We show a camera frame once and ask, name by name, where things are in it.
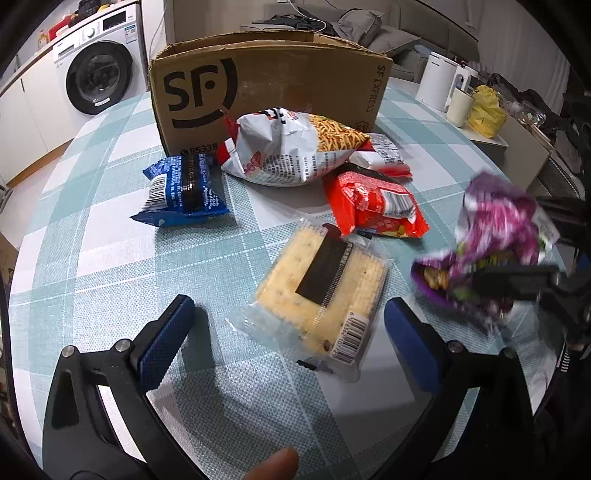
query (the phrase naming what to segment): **curtain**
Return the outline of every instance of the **curtain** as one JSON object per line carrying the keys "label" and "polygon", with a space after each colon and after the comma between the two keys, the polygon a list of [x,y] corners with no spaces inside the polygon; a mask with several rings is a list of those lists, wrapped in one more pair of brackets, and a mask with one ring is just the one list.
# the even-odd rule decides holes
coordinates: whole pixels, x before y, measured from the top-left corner
{"label": "curtain", "polygon": [[570,64],[516,0],[485,1],[478,32],[480,62],[519,91],[532,89],[560,114]]}

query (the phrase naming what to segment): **checkered tablecloth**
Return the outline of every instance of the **checkered tablecloth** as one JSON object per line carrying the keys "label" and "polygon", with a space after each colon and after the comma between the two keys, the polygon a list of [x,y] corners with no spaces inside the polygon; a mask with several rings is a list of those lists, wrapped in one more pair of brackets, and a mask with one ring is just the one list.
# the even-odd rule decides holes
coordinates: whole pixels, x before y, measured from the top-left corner
{"label": "checkered tablecloth", "polygon": [[[25,236],[12,284],[10,323],[21,420],[41,462],[47,394],[60,351],[110,348],[133,338],[178,294],[209,312],[183,344],[150,400],[188,455],[214,480],[239,478],[293,445],[306,479],[365,479],[396,448],[428,397],[408,379],[385,333],[384,302],[404,296],[444,340],[473,352],[513,346],[532,404],[550,380],[561,346],[555,323],[516,307],[508,326],[485,335],[467,320],[413,295],[417,254],[454,246],[470,178],[497,167],[462,134],[407,94],[389,87],[377,127],[401,146],[430,231],[422,240],[380,240],[391,258],[361,380],[313,373],[237,335],[225,314],[244,304],[293,231],[290,208],[333,219],[321,182],[279,189],[212,173],[231,214],[204,225],[157,229],[134,222],[146,196],[142,169],[163,156],[150,96],[89,121],[59,161]],[[109,391],[105,403],[113,408]],[[471,391],[444,453],[453,450],[476,398]],[[130,445],[116,412],[122,443]]]}

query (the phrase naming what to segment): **washing machine door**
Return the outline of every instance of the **washing machine door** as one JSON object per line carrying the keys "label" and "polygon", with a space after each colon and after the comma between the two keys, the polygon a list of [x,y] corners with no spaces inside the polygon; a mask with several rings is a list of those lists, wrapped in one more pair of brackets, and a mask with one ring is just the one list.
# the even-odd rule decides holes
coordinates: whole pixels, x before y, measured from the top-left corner
{"label": "washing machine door", "polygon": [[96,115],[119,102],[131,81],[133,60],[120,43],[100,41],[85,47],[66,75],[66,92],[80,112]]}

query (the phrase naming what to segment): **white cable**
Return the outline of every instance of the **white cable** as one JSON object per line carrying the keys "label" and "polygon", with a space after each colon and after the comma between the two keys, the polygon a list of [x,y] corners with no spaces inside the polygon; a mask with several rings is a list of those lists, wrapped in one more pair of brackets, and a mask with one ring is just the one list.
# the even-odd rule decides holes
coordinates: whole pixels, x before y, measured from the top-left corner
{"label": "white cable", "polygon": [[162,18],[160,19],[160,22],[158,23],[158,26],[156,27],[156,31],[154,32],[154,35],[152,35],[152,40],[150,41],[150,47],[148,49],[148,64],[150,63],[150,60],[152,60],[152,45],[154,44],[154,39],[156,38],[156,33],[158,33],[158,30],[160,30],[160,27],[162,26],[162,22],[164,21],[164,16],[166,15],[166,9],[168,8],[168,0],[164,1],[164,11],[162,12]]}
{"label": "white cable", "polygon": [[300,12],[296,6],[294,5],[293,0],[290,0],[290,5],[293,7],[293,9],[298,12],[302,17],[306,17],[309,18],[310,20],[316,20],[317,22],[322,22],[324,24],[324,27],[322,27],[320,30],[315,31],[314,33],[320,33],[322,32],[325,28],[326,28],[326,22],[324,20],[321,20],[320,18],[312,18],[312,17],[308,17],[308,15],[304,15],[302,12]]}

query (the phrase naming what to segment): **yellow plastic bag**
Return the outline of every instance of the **yellow plastic bag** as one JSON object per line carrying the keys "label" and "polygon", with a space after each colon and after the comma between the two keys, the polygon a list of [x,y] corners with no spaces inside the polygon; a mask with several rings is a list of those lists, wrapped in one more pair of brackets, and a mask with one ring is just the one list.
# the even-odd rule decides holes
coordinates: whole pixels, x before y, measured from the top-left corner
{"label": "yellow plastic bag", "polygon": [[499,106],[499,97],[494,89],[486,85],[480,85],[472,96],[475,102],[468,124],[486,138],[494,137],[507,120],[507,114]]}

